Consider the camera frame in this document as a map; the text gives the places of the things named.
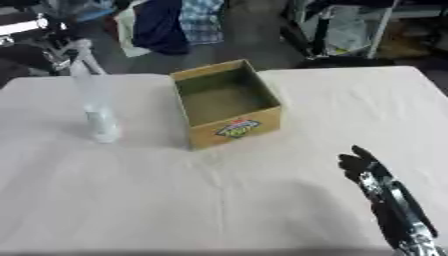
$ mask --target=white tablecloth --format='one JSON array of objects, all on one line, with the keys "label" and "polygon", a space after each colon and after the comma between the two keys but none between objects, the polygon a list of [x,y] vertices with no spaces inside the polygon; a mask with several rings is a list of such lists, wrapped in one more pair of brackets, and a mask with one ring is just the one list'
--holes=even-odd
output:
[{"label": "white tablecloth", "polygon": [[88,138],[70,78],[0,91],[0,251],[387,248],[337,168],[372,151],[448,245],[448,100],[410,67],[261,72],[282,129],[191,152],[172,81],[98,78],[121,141]]}]

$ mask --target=black glove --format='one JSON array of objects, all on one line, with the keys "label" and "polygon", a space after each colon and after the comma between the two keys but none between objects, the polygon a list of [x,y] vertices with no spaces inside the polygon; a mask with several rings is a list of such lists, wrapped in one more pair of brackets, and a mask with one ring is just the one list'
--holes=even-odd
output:
[{"label": "black glove", "polygon": [[353,146],[352,151],[355,155],[339,155],[339,167],[345,170],[348,179],[358,184],[359,175],[365,171],[370,171],[377,180],[392,177],[387,168],[367,150]]},{"label": "black glove", "polygon": [[[381,181],[385,177],[393,178],[387,168],[381,164],[371,153],[358,146],[353,146],[352,151],[355,155],[339,155],[339,167],[345,170],[345,176],[359,183],[359,176],[363,172],[371,172],[372,175]],[[429,228],[432,235],[437,237],[437,230],[426,217],[420,205],[408,192],[403,184],[396,181],[395,185],[402,191],[410,208],[417,217]],[[379,201],[372,203],[372,212],[377,217],[378,225],[389,245],[396,249],[400,241],[406,241],[408,238],[408,227],[404,220],[399,218],[396,212],[392,210],[390,202]]]}]

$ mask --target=floor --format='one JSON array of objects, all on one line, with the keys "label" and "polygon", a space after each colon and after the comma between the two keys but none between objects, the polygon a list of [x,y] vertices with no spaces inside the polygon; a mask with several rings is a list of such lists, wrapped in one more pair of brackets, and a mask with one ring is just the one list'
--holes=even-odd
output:
[{"label": "floor", "polygon": [[[279,13],[287,0],[231,0],[231,7],[222,13],[225,41],[213,45],[195,46],[182,56],[150,53],[136,58],[126,58],[118,43],[102,28],[100,22],[84,25],[83,35],[94,42],[94,54],[105,70],[111,74],[156,73],[194,68],[206,64],[235,59],[248,59],[257,70],[289,69],[299,64],[303,57],[279,37]],[[403,65],[436,63],[427,75],[448,95],[447,62],[425,60],[401,62]],[[26,76],[26,69],[11,66],[0,60],[0,88],[14,77]]]}]

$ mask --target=gray floor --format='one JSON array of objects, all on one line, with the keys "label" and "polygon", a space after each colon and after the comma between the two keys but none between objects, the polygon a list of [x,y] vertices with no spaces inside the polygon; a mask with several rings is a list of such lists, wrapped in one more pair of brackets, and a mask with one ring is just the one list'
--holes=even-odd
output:
[{"label": "gray floor", "polygon": [[221,15],[225,41],[194,46],[189,54],[182,56],[150,53],[126,58],[118,44],[97,23],[87,26],[85,36],[94,40],[97,46],[94,53],[110,73],[169,74],[241,58],[249,59],[257,70],[292,68],[303,58],[290,45],[280,41],[278,14],[285,2],[233,1],[231,8]]}]

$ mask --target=metal robot arm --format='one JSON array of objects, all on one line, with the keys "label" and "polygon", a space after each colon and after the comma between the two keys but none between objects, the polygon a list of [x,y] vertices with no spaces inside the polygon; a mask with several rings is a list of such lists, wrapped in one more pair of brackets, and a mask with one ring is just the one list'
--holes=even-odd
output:
[{"label": "metal robot arm", "polygon": [[372,203],[372,211],[396,255],[446,256],[435,244],[437,230],[407,188],[372,154],[354,146],[339,166]]}]

